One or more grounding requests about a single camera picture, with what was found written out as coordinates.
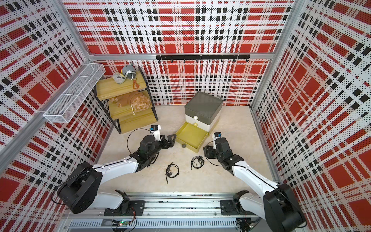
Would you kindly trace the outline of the white drawer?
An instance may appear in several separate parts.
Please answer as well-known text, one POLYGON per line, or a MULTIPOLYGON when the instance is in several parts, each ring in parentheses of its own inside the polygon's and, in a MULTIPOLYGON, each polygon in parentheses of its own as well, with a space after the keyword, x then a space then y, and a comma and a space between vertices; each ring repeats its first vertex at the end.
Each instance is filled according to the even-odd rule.
POLYGON ((185 119, 186 122, 189 123, 191 126, 196 128, 202 129, 206 132, 211 132, 215 125, 218 123, 219 118, 221 116, 221 112, 219 112, 214 118, 205 118, 203 116, 189 116, 186 115, 185 119))

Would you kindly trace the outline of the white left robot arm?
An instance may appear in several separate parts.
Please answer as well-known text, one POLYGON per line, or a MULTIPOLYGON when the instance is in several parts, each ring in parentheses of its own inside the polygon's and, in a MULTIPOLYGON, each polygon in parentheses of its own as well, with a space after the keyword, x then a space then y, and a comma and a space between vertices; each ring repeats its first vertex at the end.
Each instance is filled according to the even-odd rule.
POLYGON ((176 134, 161 135, 157 140, 147 135, 140 142, 140 147, 128 157, 108 164, 79 164, 67 180, 60 185, 57 196, 74 214, 89 208, 106 208, 115 214, 124 214, 128 210, 129 198, 123 191, 105 193, 99 191, 102 184, 117 177, 142 171, 154 164, 162 149, 172 148, 176 134))

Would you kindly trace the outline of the yellow bottom drawer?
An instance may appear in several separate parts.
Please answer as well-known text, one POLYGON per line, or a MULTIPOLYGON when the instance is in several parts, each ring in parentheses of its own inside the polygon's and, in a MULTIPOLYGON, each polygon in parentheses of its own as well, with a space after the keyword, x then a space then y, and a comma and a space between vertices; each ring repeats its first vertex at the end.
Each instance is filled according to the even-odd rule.
POLYGON ((210 132, 195 127, 193 124, 185 122, 176 132, 176 141, 186 148, 198 153, 210 132))

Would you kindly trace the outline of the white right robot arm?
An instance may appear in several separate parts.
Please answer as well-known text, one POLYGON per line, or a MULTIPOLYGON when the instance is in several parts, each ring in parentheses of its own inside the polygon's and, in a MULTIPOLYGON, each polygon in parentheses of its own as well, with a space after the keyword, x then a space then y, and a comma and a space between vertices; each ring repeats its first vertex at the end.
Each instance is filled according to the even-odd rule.
POLYGON ((256 193, 242 190, 235 194, 238 213, 248 211, 259 216, 273 232, 291 232, 307 225, 292 188, 271 181, 253 169, 241 156, 233 153, 226 138, 215 138, 213 145, 206 145, 203 151, 207 160, 217 159, 218 167, 242 180, 256 193))

